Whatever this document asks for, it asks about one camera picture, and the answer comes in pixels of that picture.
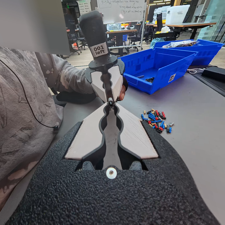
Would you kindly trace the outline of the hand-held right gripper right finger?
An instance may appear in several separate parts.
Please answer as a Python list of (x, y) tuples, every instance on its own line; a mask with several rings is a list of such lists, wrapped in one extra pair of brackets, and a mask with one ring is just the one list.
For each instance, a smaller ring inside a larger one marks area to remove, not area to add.
[(114, 104), (119, 147), (138, 159), (158, 158), (142, 120), (118, 103)]

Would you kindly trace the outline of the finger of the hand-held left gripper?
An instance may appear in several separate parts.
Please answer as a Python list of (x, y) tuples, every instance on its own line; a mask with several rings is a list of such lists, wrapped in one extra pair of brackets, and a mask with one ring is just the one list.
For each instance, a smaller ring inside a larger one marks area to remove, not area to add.
[(108, 70), (108, 73), (110, 74), (111, 78), (111, 90), (113, 95), (114, 102), (117, 101), (117, 98), (120, 95), (122, 84), (123, 84), (123, 76), (120, 73), (119, 66), (113, 66)]
[(94, 89), (95, 93), (97, 96), (103, 101), (103, 102), (108, 102), (107, 97), (106, 97), (106, 91), (104, 88), (104, 84), (102, 81), (102, 72), (91, 72), (91, 86)]

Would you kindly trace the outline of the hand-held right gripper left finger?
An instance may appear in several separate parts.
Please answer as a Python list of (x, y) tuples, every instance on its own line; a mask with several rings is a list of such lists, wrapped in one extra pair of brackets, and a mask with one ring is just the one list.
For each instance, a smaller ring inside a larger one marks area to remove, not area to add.
[(100, 159), (104, 157), (105, 141), (104, 129), (107, 126), (109, 103), (104, 103), (97, 110), (87, 116), (80, 125), (65, 159)]

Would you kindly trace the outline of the person's left forearm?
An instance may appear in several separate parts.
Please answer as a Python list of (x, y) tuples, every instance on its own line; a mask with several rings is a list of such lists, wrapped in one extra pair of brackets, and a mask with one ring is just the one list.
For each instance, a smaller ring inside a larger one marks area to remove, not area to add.
[(58, 92), (92, 94), (93, 88), (87, 81), (85, 69), (79, 70), (55, 54), (35, 52), (47, 86)]

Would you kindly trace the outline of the person's left hand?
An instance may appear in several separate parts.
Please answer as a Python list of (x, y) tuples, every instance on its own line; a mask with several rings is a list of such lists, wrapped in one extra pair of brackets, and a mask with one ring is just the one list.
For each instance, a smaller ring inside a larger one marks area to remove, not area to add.
[(122, 85), (121, 91), (120, 91), (120, 94), (119, 94), (119, 97), (118, 97), (117, 101), (122, 101), (124, 99), (125, 92), (126, 92), (126, 87), (124, 85)]

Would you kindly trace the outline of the small whiteboard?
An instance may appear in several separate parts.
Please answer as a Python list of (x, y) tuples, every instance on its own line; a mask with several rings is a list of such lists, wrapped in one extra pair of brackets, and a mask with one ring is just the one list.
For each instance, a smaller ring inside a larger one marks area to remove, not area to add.
[(90, 0), (77, 0), (80, 15), (91, 12)]

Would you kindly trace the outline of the pile of small lego pins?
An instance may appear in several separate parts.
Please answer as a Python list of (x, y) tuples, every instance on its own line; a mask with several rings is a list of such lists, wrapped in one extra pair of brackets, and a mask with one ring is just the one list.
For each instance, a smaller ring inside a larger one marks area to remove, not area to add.
[(142, 121), (148, 124), (157, 133), (162, 134), (165, 131), (167, 134), (172, 133), (172, 126), (174, 122), (166, 124), (166, 115), (164, 111), (151, 109), (150, 111), (143, 111), (140, 115)]

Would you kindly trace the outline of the large whiteboard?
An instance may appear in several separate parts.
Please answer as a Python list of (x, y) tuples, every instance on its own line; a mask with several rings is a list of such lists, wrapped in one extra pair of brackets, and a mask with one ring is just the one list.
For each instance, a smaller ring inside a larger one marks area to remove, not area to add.
[(97, 0), (104, 24), (142, 21), (145, 6), (145, 0)]

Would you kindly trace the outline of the loose dark lego beams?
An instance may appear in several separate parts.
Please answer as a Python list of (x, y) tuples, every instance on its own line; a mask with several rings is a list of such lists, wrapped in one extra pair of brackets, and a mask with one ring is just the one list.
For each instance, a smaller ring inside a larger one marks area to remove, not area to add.
[[(137, 78), (144, 80), (144, 78), (146, 78), (146, 77), (144, 75), (141, 75), (141, 76), (138, 76)], [(149, 83), (153, 83), (154, 79), (155, 79), (154, 77), (150, 77), (150, 78), (146, 78), (145, 81), (149, 82)]]

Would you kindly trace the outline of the blue plastic bin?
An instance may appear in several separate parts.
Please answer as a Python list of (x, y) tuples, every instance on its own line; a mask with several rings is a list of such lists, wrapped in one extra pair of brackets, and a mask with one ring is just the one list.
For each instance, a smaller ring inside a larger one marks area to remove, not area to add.
[[(154, 92), (181, 78), (193, 61), (196, 52), (172, 48), (155, 48), (143, 50), (119, 57), (125, 64), (124, 77), (128, 85), (145, 93)], [(138, 79), (154, 77), (153, 83)]]
[[(196, 52), (196, 55), (193, 58), (192, 63), (190, 66), (206, 66), (209, 65), (215, 55), (219, 52), (219, 50), (224, 46), (223, 43), (214, 42), (214, 41), (207, 41), (201, 40), (198, 44), (191, 46), (191, 47), (176, 47), (173, 49), (184, 50), (184, 51), (191, 51)], [(174, 42), (174, 41), (165, 41), (165, 45)]]

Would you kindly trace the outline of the person's grey patterned hoodie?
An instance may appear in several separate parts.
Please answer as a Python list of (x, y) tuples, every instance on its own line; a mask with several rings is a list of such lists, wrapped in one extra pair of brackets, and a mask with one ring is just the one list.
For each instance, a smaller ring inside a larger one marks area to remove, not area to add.
[(0, 210), (16, 185), (39, 162), (60, 126), (63, 110), (48, 86), (58, 57), (0, 48)]

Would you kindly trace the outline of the white storage boxes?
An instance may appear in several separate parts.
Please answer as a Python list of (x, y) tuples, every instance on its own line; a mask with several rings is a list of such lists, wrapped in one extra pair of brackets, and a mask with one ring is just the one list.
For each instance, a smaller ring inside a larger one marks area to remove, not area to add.
[(153, 23), (156, 24), (157, 14), (162, 13), (163, 23), (166, 25), (169, 24), (180, 24), (183, 23), (183, 20), (188, 12), (190, 5), (180, 5), (180, 6), (163, 6), (154, 10)]

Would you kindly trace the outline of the wooden work table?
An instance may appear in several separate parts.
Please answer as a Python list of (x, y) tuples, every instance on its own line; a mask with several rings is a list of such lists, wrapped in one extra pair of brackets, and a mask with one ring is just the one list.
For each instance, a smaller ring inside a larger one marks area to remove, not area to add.
[(215, 25), (217, 22), (201, 22), (201, 23), (179, 23), (179, 24), (163, 24), (164, 26), (168, 27), (174, 27), (174, 28), (190, 28), (193, 29), (193, 32), (190, 36), (190, 39), (193, 40), (195, 38), (196, 32), (198, 29), (204, 28), (204, 27), (212, 27)]

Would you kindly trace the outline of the black power adapter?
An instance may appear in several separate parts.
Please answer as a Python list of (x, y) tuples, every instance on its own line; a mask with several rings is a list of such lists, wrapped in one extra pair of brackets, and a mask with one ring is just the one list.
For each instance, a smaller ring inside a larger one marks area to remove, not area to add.
[(204, 69), (202, 76), (214, 78), (214, 79), (225, 79), (225, 69), (216, 66), (208, 67)]

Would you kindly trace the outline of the black hoodie drawstring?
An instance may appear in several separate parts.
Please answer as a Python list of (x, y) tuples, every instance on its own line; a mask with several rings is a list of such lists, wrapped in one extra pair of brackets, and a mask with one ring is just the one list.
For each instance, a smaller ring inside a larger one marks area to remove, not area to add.
[(52, 128), (52, 129), (53, 129), (53, 132), (54, 132), (55, 134), (57, 134), (57, 132), (58, 132), (58, 130), (59, 130), (59, 126), (58, 126), (58, 125), (56, 125), (56, 126), (47, 126), (47, 125), (41, 123), (41, 122), (36, 118), (36, 116), (35, 116), (35, 114), (34, 114), (34, 111), (33, 111), (32, 107), (31, 107), (31, 105), (30, 105), (30, 103), (29, 103), (29, 101), (28, 101), (28, 98), (27, 98), (27, 95), (26, 95), (26, 92), (25, 92), (25, 89), (24, 89), (24, 86), (23, 86), (21, 80), (20, 80), (19, 77), (16, 75), (16, 73), (15, 73), (15, 72), (14, 72), (14, 71), (6, 64), (6, 63), (4, 63), (2, 60), (0, 60), (0, 62), (1, 62), (4, 66), (6, 66), (6, 67), (7, 67), (7, 68), (8, 68), (8, 69), (16, 76), (16, 78), (18, 79), (18, 81), (19, 81), (19, 83), (21, 84), (21, 87), (22, 87), (22, 89), (23, 89), (25, 99), (26, 99), (26, 101), (27, 101), (27, 103), (28, 103), (28, 106), (29, 106), (29, 108), (30, 108), (30, 110), (31, 110), (31, 112), (32, 112), (32, 115), (33, 115), (33, 117), (35, 118), (35, 120), (36, 120), (39, 124), (41, 124), (41, 125), (43, 125), (43, 126), (45, 126), (45, 127), (47, 127), (47, 128)]

